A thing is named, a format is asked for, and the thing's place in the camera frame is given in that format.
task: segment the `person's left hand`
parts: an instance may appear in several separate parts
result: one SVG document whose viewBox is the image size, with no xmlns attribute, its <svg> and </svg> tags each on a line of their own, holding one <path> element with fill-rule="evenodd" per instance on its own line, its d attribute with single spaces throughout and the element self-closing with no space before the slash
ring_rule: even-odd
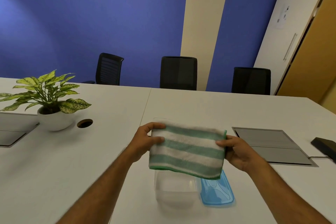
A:
<svg viewBox="0 0 336 224">
<path fill-rule="evenodd" d="M 153 128 L 166 128 L 166 125 L 150 122 L 138 128 L 132 141 L 125 149 L 132 162 L 138 161 L 154 144 L 160 144 L 165 141 L 164 137 L 151 137 L 147 135 Z"/>
</svg>

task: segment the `folded cloth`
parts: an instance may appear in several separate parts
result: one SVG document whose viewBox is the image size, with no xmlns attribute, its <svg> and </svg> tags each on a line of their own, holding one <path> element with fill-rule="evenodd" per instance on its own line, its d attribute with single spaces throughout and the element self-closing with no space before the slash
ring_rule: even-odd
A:
<svg viewBox="0 0 336 224">
<path fill-rule="evenodd" d="M 217 180 L 221 177 L 225 150 L 216 140 L 226 138 L 226 130 L 180 125 L 163 120 L 165 129 L 153 129 L 152 136 L 165 138 L 149 150 L 149 168 L 171 170 Z"/>
</svg>

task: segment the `door handle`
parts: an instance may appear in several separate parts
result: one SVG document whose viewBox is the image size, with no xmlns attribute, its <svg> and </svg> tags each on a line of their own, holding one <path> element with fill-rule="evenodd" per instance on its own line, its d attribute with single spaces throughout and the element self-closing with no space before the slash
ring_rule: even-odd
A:
<svg viewBox="0 0 336 224">
<path fill-rule="evenodd" d="M 290 43 L 289 46 L 288 46 L 287 52 L 286 52 L 285 56 L 283 57 L 283 60 L 286 60 L 286 59 L 287 59 L 288 53 L 289 53 L 289 51 L 290 51 L 291 48 L 292 48 L 292 45 L 293 45 L 293 43 L 294 43 L 294 40 L 296 39 L 296 36 L 297 36 L 297 33 L 294 33 L 294 36 L 293 36 L 293 38 L 292 38 L 292 41 L 291 41 L 291 43 Z"/>
</svg>

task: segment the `white door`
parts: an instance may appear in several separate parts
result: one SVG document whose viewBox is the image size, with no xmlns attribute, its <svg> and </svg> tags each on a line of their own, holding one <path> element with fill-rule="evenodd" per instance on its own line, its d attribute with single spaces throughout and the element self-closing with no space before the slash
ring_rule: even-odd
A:
<svg viewBox="0 0 336 224">
<path fill-rule="evenodd" d="M 318 1 L 276 1 L 254 63 L 254 67 L 271 70 L 271 95 L 275 93 Z"/>
</svg>

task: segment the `mesh chair back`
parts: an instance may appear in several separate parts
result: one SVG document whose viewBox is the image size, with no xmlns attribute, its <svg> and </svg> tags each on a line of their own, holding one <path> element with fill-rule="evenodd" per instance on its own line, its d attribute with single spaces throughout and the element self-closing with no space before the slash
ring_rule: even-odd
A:
<svg viewBox="0 0 336 224">
<path fill-rule="evenodd" d="M 269 95 L 271 92 L 271 70 L 254 67 L 235 67 L 231 92 Z"/>
<path fill-rule="evenodd" d="M 96 83 L 106 85 L 119 85 L 121 63 L 124 58 L 108 53 L 99 55 L 96 71 Z"/>
<path fill-rule="evenodd" d="M 196 90 L 196 87 L 196 58 L 180 56 L 162 57 L 160 88 L 176 90 Z"/>
</svg>

